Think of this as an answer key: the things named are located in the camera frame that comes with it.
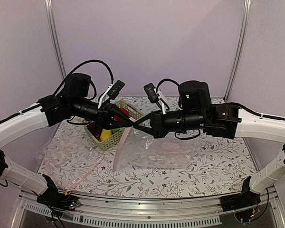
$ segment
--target white arm segment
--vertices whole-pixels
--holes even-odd
[[[0,150],[18,138],[48,126],[47,117],[44,112],[41,112],[41,108],[41,106],[34,108],[0,124]],[[4,169],[0,179],[33,190],[37,194],[44,193],[48,188],[47,181],[42,175],[27,170],[8,157],[4,159],[8,168]]]
[[[265,188],[272,185],[285,175],[285,152],[280,151],[274,160],[272,160],[260,172],[251,175],[250,190],[253,193],[260,194]]]
[[[39,195],[48,189],[47,181],[42,175],[27,170],[8,157],[4,157],[4,159],[9,167],[4,169],[0,179],[10,181],[20,188],[32,190]]]
[[[48,126],[47,117],[41,108],[34,108],[0,124],[0,150],[18,138]]]
[[[235,137],[249,137],[272,140],[285,144],[285,121],[261,118],[244,109],[239,109],[238,123]]]
[[[239,109],[238,123],[235,137],[252,137],[272,140],[285,144],[285,121],[255,116],[244,109]],[[283,150],[260,172],[251,176],[250,190],[260,194],[265,188],[285,175],[285,152]]]

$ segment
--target white bracket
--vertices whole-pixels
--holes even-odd
[[[104,94],[102,94],[102,96],[99,99],[99,103],[98,103],[98,109],[100,109],[101,105],[103,104],[103,100],[105,98],[105,96],[107,95],[107,93],[110,91],[110,89],[113,87],[113,84],[110,84],[109,87],[107,88],[107,90],[104,92]]]
[[[156,89],[154,89],[154,91],[156,92],[156,94],[158,95],[158,97],[160,99],[162,114],[165,115],[167,113],[167,107],[165,105],[165,103],[167,104],[167,99],[162,94],[162,91],[160,89],[158,91],[156,91]]]

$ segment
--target plastic bag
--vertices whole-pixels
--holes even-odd
[[[142,168],[186,168],[194,148],[201,147],[199,139],[182,141],[175,138],[174,133],[169,133],[162,139],[128,128],[125,130],[117,148],[113,170],[132,167]]]
[[[63,122],[55,136],[38,151],[38,172],[52,178],[62,190],[73,190],[105,157],[90,141],[83,126]]]

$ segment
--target metal frame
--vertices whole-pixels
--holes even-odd
[[[55,51],[59,71],[60,71],[62,79],[64,79],[67,76],[67,74],[66,74],[65,66],[63,64],[63,59],[62,59],[61,50],[60,50],[60,46],[59,46],[59,41],[58,41],[58,36],[57,36],[57,31],[56,31],[56,25],[55,25],[55,19],[54,19],[52,0],[45,0],[45,5],[46,5],[49,30],[50,30],[50,34],[52,37],[52,42],[53,42],[53,46],[54,46],[54,51]]]
[[[234,80],[236,78],[236,74],[237,74],[240,58],[241,58],[241,55],[242,55],[244,41],[245,41],[245,35],[246,35],[246,30],[247,30],[247,26],[248,26],[250,6],[251,6],[251,0],[245,0],[244,11],[243,11],[243,19],[242,19],[240,35],[239,35],[238,44],[237,44],[236,56],[235,56],[234,61],[233,61],[233,65],[232,65],[232,69],[231,69],[228,85],[227,85],[227,88],[226,88],[226,91],[225,91],[225,95],[224,95],[224,100],[226,102],[228,101],[228,99],[230,97],[230,94],[231,94],[231,91],[232,91],[232,87],[233,87],[233,84],[234,84]]]
[[[285,228],[285,217],[276,190],[274,187],[268,189],[276,225],[278,228]],[[210,226],[208,221],[214,219],[216,224],[219,224],[220,215],[234,213],[234,211],[223,212],[219,201],[220,195],[180,199],[132,199],[89,193],[75,193],[75,195],[83,205],[75,212],[65,211],[62,220],[93,227],[107,227],[107,222],[111,222],[112,226],[109,227],[114,227],[112,223],[116,222],[119,227],[124,227],[124,224],[126,227],[128,224],[129,228],[135,228],[135,225],[137,228],[156,228],[156,224],[158,228],[173,228],[174,224],[175,227],[182,228],[188,227],[191,222],[196,224],[192,227],[208,227]],[[261,204],[266,204],[266,192],[261,194],[261,200]],[[36,203],[34,194],[22,190],[12,228],[19,228],[25,210],[49,216],[47,207]]]
[[[55,19],[54,19],[54,11],[53,11],[53,5],[52,5],[52,0],[45,0],[45,5],[46,5],[46,12],[47,12],[47,20],[48,20],[48,25],[49,25],[49,30],[55,50],[55,55],[59,67],[59,71],[61,74],[62,79],[66,77],[66,70],[65,66],[63,63],[63,58],[59,46],[59,41],[58,41],[58,36],[57,36],[57,30],[56,30],[56,24],[55,24]],[[244,40],[245,40],[245,35],[246,35],[246,30],[248,26],[248,19],[249,19],[249,13],[250,13],[250,6],[251,6],[251,0],[245,0],[244,3],[244,10],[243,10],[243,18],[242,18],[242,24],[240,28],[240,36],[238,39],[238,44],[237,44],[237,51],[235,55],[235,59],[233,61],[230,77],[228,80],[228,85],[225,91],[224,97],[219,97],[223,98],[225,101],[227,101],[230,97],[232,87],[234,84],[234,80],[236,77],[236,73],[238,70],[238,65],[240,61],[240,57],[242,54],[243,46],[244,46]]]

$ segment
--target white wall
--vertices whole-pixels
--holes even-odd
[[[0,120],[52,93],[61,81],[43,0],[0,0]],[[53,128],[29,134],[4,148],[17,163],[37,168],[35,153]],[[0,228],[10,226],[19,188],[0,186]]]
[[[206,81],[212,96],[224,96],[243,0],[56,0],[53,8],[67,72],[97,58],[126,83],[122,95],[145,95],[145,84],[174,78]],[[98,64],[79,71],[93,77],[99,93],[110,82]],[[173,84],[162,88],[178,94]]]
[[[285,116],[285,0],[253,0],[247,36],[230,101]],[[280,143],[249,139],[260,168],[281,150]],[[276,183],[285,211],[285,176]]]

